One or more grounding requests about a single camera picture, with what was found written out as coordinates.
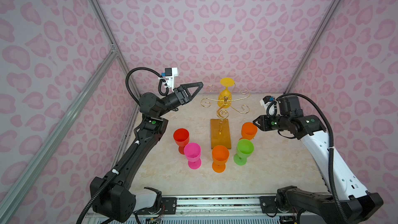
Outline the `orange wine glass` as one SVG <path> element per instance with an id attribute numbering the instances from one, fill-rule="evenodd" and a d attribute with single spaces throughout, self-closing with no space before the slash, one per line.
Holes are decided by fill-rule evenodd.
<path id="1" fill-rule="evenodd" d="M 257 131 L 258 131 L 257 126 L 255 126 L 252 122 L 244 123 L 241 128 L 240 140 L 242 140 L 242 139 L 246 139 L 246 140 L 250 140 L 250 141 L 253 140 L 257 134 Z"/>
<path id="2" fill-rule="evenodd" d="M 217 173 L 222 173 L 226 169 L 226 163 L 229 159 L 229 150 L 222 145 L 215 146 L 212 149 L 212 169 Z"/>

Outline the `green wine glass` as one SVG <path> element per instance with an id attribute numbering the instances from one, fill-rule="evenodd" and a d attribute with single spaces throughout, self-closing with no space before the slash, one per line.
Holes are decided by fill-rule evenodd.
<path id="1" fill-rule="evenodd" d="M 244 166 L 247 163 L 247 158 L 251 156 L 254 150 L 255 147 L 250 140 L 239 140 L 236 147 L 236 154 L 233 157 L 234 162 L 238 166 Z"/>

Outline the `red wine glass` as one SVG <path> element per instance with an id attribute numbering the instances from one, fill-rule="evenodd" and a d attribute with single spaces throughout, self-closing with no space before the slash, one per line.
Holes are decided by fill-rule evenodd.
<path id="1" fill-rule="evenodd" d="M 175 143 L 178 145 L 179 153 L 184 155 L 184 148 L 189 144 L 190 141 L 189 131 L 187 129 L 180 128 L 174 132 L 173 138 Z"/>

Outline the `pink wine glass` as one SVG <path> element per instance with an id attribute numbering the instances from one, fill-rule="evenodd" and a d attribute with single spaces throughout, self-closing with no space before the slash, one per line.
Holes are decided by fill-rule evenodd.
<path id="1" fill-rule="evenodd" d="M 188 167 L 197 170 L 201 167 L 201 147 L 197 143 L 189 143 L 184 147 L 184 155 L 188 161 Z"/>

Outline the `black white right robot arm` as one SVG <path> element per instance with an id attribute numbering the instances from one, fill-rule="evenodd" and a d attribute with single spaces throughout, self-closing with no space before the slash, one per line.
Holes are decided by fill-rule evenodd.
<path id="1" fill-rule="evenodd" d="M 296 186 L 277 190 L 275 209 L 297 209 L 296 220 L 304 212 L 320 216 L 327 224 L 358 224 L 368 220 L 384 204 L 354 175 L 334 146 L 334 134 L 320 107 L 310 98 L 287 93 L 265 96 L 260 104 L 266 114 L 252 123 L 261 131 L 288 131 L 310 152 L 329 194 L 304 191 Z"/>

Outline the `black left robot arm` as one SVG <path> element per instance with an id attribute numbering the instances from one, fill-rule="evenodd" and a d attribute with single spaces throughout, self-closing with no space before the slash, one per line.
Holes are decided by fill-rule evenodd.
<path id="1" fill-rule="evenodd" d="M 108 222 L 115 220 L 121 223 L 142 209 L 152 213 L 161 209 L 161 191 L 146 187 L 141 192 L 132 193 L 132 181 L 149 152 L 166 131 L 168 120 L 163 115 L 191 102 L 202 88 L 201 82 L 189 83 L 180 85 L 163 98 L 150 92 L 140 97 L 138 105 L 142 122 L 133 130 L 134 142 L 104 177 L 95 177 L 91 182 L 91 199 L 77 223 L 82 223 L 90 209 L 108 217 Z"/>

